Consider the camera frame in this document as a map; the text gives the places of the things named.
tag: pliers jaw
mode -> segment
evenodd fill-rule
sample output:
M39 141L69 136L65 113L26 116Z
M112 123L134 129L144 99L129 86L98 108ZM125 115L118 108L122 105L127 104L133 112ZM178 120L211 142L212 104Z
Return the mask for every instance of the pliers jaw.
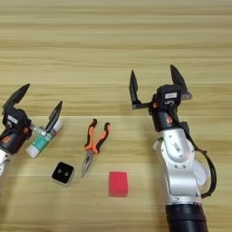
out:
M84 177L88 168L91 166L93 156L94 156L93 150L88 150L82 166L82 178Z

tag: black cable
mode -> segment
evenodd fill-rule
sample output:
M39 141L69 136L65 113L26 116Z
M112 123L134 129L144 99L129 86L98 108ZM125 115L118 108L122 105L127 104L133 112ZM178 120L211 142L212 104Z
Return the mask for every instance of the black cable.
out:
M210 157L207 155L207 151L200 149L196 145L194 140L191 138L189 132L181 125L179 120L176 119L176 117L172 113L172 111L168 111L168 114L180 126L180 128L185 131L186 137L192 143L192 145L194 147L194 150L199 151L206 158L206 160L208 162L209 170L210 170L210 175L211 175L211 184L210 184L210 187L209 187L208 191L206 193L201 194L201 197L206 198L206 197L211 196L212 193L215 191L216 186L217 186L217 173L216 173L216 169L215 169L215 166L214 166L213 162L211 161Z

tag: red cube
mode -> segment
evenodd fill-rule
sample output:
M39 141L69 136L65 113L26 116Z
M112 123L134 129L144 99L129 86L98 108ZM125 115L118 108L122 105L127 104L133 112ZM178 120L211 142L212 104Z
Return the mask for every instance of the red cube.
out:
M126 172L111 171L109 175L109 196L126 198L128 195L128 179Z

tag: wood grain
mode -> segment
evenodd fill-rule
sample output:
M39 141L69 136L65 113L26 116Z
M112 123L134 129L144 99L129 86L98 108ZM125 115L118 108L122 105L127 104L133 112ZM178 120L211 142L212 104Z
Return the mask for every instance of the wood grain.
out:
M209 231L231 231L232 3L223 1L0 1L0 105L22 84L20 103L34 123L63 100L64 127L37 159L15 156L0 198L1 231L168 231L146 111L132 111L131 69L149 101L171 83L169 65L185 76L194 99L179 108L196 143L217 167L218 185L204 200ZM111 135L80 178L88 125L97 117ZM72 164L69 188L51 174ZM129 173L127 198L108 198L111 170Z

